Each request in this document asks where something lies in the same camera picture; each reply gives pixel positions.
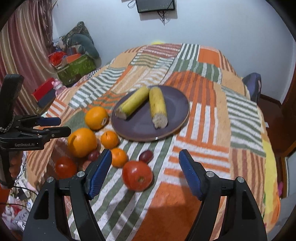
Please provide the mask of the large orange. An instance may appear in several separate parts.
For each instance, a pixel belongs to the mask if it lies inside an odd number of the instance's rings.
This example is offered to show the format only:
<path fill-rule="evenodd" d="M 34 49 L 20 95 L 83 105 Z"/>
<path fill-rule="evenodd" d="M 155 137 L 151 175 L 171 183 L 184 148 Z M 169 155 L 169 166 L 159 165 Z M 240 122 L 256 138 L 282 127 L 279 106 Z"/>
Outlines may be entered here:
<path fill-rule="evenodd" d="M 79 128 L 68 137 L 67 148 L 71 156 L 82 158 L 97 148 L 95 133 L 88 128 Z"/>

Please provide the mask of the red tomato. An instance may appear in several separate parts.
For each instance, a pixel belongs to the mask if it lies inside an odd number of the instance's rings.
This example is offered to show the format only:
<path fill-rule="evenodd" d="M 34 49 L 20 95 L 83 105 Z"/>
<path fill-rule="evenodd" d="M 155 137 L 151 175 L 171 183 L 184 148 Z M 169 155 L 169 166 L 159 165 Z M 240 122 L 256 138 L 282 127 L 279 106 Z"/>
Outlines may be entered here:
<path fill-rule="evenodd" d="M 77 166 L 69 157 L 60 157 L 55 163 L 55 172 L 59 179 L 71 178 L 77 173 Z"/>
<path fill-rule="evenodd" d="M 152 183 L 153 172 L 142 161 L 128 161 L 122 168 L 122 180 L 128 190 L 143 192 Z"/>

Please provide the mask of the green storage box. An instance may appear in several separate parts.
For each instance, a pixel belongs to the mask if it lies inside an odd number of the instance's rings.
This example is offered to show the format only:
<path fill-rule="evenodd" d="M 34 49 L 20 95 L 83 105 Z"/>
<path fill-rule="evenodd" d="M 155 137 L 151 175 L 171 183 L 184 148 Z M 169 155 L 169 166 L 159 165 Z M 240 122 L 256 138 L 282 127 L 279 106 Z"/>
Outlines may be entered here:
<path fill-rule="evenodd" d="M 82 55 L 73 62 L 57 70 L 59 80 L 66 86 L 73 86 L 83 76 L 96 69 L 95 62 L 87 55 Z"/>

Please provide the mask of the yellow corn cob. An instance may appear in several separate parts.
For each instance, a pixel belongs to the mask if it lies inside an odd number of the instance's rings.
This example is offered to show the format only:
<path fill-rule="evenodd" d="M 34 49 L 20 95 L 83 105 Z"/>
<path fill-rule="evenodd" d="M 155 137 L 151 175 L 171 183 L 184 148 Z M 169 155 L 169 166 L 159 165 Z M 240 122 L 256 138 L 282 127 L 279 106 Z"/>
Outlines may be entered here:
<path fill-rule="evenodd" d="M 154 128 L 165 128 L 168 124 L 168 116 L 164 95 L 159 87 L 149 90 L 149 105 Z"/>
<path fill-rule="evenodd" d="M 115 116 L 126 120 L 147 100 L 148 96 L 148 87 L 139 88 L 115 110 Z"/>

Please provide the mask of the striped red curtain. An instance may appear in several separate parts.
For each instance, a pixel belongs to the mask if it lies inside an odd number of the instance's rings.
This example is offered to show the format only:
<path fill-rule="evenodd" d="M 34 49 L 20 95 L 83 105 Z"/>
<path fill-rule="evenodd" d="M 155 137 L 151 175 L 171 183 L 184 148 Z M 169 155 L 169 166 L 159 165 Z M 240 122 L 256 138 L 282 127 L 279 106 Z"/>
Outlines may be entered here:
<path fill-rule="evenodd" d="M 15 114 L 34 114 L 32 93 L 47 79 L 57 77 L 49 61 L 53 49 L 51 1 L 24 1 L 1 30 L 1 79 L 7 74 L 24 77 Z"/>

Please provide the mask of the dark red plum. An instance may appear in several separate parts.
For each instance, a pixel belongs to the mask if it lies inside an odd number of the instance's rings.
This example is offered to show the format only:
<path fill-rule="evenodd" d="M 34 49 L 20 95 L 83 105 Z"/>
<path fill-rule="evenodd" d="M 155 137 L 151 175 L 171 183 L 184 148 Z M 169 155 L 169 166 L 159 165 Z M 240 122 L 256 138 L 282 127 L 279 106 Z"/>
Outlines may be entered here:
<path fill-rule="evenodd" d="M 100 155 L 100 152 L 98 150 L 93 150 L 89 155 L 88 155 L 88 161 L 96 161 Z"/>
<path fill-rule="evenodd" d="M 139 161 L 144 163 L 149 163 L 154 158 L 154 154 L 151 150 L 146 150 L 142 152 L 139 156 Z"/>

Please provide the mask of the patchwork striped bed blanket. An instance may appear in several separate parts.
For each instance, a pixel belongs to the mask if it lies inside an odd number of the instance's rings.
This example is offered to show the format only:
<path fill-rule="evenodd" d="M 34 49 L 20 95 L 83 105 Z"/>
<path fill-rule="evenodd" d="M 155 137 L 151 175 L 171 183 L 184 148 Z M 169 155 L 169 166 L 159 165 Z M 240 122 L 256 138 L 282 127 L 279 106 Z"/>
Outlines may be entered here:
<path fill-rule="evenodd" d="M 154 183 L 144 192 L 128 190 L 121 169 L 111 167 L 91 201 L 107 240 L 184 240 L 200 202 L 178 161 L 187 149 L 195 161 L 219 177 L 242 176 L 248 183 L 267 232 L 280 213 L 277 171 L 263 114 L 247 86 L 218 50 L 197 44 L 145 45 L 129 49 L 96 72 L 62 91 L 48 109 L 72 131 L 88 133 L 95 107 L 109 114 L 127 93 L 163 86 L 168 124 L 155 128 L 148 106 L 129 119 L 111 116 L 96 133 L 114 133 L 130 160 L 150 150 Z"/>

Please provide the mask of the small black wall monitor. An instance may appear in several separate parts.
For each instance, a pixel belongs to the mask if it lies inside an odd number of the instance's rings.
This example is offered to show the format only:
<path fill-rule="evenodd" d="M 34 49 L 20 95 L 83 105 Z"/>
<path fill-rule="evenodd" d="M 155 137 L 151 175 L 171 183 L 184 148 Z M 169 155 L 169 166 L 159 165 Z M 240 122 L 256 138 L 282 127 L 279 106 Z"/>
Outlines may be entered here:
<path fill-rule="evenodd" d="M 138 13 L 148 13 L 151 11 L 174 11 L 174 0 L 136 0 Z"/>

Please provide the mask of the small-navel orange with sticker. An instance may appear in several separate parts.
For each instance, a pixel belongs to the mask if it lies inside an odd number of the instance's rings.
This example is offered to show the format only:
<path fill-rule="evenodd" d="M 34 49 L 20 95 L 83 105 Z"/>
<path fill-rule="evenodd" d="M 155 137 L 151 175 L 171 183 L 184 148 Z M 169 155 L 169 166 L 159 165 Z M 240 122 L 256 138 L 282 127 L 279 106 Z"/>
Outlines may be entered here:
<path fill-rule="evenodd" d="M 100 106 L 93 107 L 85 114 L 85 123 L 93 131 L 103 128 L 108 120 L 109 115 L 107 111 Z"/>

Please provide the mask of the pink toy figure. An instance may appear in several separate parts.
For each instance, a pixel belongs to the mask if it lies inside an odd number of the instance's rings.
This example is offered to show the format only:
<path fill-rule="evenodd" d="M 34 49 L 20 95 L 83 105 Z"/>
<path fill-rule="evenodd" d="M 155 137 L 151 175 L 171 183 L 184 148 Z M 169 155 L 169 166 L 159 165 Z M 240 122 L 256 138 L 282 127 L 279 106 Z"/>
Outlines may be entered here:
<path fill-rule="evenodd" d="M 56 96 L 58 96 L 65 89 L 65 86 L 58 79 L 54 79 L 52 81 L 52 85 L 53 85 L 53 89 L 55 90 Z"/>

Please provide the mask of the red gift box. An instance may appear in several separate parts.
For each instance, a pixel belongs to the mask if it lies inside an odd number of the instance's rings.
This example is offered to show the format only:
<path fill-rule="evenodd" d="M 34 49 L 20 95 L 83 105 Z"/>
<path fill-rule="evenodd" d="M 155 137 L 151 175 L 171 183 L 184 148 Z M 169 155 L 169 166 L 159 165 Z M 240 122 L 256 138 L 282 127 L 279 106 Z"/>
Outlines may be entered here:
<path fill-rule="evenodd" d="M 33 93 L 32 96 L 34 97 L 35 101 L 38 102 L 43 96 L 45 96 L 50 90 L 53 89 L 52 82 L 55 78 L 51 77 L 47 79 L 42 85 L 40 85 Z"/>

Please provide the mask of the small tangerine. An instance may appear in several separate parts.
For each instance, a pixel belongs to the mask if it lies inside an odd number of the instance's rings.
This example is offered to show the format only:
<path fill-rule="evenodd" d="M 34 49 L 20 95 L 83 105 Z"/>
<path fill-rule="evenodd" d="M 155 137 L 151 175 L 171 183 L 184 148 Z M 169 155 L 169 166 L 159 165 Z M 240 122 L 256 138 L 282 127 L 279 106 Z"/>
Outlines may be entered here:
<path fill-rule="evenodd" d="M 120 140 L 115 132 L 106 131 L 102 134 L 100 142 L 106 149 L 111 150 L 119 145 Z"/>
<path fill-rule="evenodd" d="M 115 168 L 122 168 L 126 162 L 128 162 L 128 155 L 120 148 L 114 148 L 111 150 L 112 154 L 112 166 Z"/>

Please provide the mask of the purple round plate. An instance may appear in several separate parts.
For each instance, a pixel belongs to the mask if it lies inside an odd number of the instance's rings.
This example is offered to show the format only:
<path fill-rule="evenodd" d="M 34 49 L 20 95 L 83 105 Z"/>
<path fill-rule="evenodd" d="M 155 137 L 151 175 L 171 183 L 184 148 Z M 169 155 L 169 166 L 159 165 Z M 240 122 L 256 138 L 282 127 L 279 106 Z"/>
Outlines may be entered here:
<path fill-rule="evenodd" d="M 134 92 L 126 94 L 118 101 L 110 115 L 114 131 L 122 138 L 134 142 L 152 142 L 171 136 L 186 124 L 190 113 L 187 97 L 180 90 L 171 86 L 160 85 L 166 102 L 168 124 L 165 128 L 154 128 L 149 101 L 146 100 L 127 120 L 115 116 L 115 110 Z"/>

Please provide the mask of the grey plush toy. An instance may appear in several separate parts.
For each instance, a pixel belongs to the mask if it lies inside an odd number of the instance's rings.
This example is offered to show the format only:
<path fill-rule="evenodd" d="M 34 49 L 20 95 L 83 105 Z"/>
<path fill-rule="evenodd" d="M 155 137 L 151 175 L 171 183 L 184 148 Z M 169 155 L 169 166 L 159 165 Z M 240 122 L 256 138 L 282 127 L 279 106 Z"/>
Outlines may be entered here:
<path fill-rule="evenodd" d="M 99 53 L 95 48 L 93 42 L 83 34 L 74 34 L 72 37 L 68 39 L 68 46 L 80 45 L 84 53 L 87 54 L 92 59 L 98 59 Z"/>

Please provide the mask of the camouflage cushion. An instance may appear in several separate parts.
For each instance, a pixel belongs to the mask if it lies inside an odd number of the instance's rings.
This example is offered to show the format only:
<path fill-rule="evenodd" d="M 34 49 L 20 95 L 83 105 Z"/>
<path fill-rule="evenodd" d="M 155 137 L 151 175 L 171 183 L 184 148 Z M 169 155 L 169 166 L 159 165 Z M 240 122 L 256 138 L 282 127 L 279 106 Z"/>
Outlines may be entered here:
<path fill-rule="evenodd" d="M 74 34 L 85 35 L 86 37 L 88 37 L 92 41 L 92 43 L 94 43 L 88 29 L 85 26 L 85 23 L 83 21 L 78 22 L 77 25 L 70 32 L 61 36 L 60 39 L 63 42 L 66 42 L 66 40 L 69 39 L 70 37 L 72 37 Z"/>

